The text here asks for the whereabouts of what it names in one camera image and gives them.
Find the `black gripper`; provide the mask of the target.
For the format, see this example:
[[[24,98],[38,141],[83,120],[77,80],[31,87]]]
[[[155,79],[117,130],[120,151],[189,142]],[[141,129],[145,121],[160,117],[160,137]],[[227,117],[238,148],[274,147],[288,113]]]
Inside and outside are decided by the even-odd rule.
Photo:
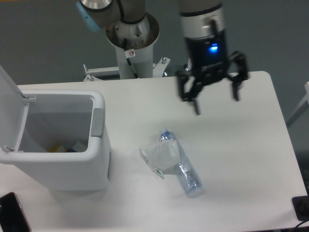
[[[225,34],[219,33],[204,38],[185,38],[186,46],[191,60],[191,71],[176,71],[178,95],[183,102],[190,103],[196,115],[201,115],[197,97],[204,86],[222,81],[227,69],[236,65],[237,74],[226,75],[232,83],[232,94],[235,101],[240,101],[238,91],[243,81],[249,79],[247,60],[244,53],[233,52],[227,55]],[[192,83],[188,90],[186,85]]]

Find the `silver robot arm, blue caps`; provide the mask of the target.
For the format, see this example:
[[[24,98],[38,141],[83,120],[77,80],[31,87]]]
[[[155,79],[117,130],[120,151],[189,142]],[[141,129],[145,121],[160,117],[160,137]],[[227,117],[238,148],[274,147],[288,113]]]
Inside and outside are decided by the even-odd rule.
[[[188,67],[175,73],[180,98],[197,106],[203,87],[227,78],[238,100],[238,90],[249,78],[248,68],[243,53],[227,53],[222,2],[180,0],[178,6],[189,55]],[[121,79],[154,76],[153,46],[159,24],[146,12],[145,1],[79,0],[76,7],[90,30],[106,30],[116,51]]]

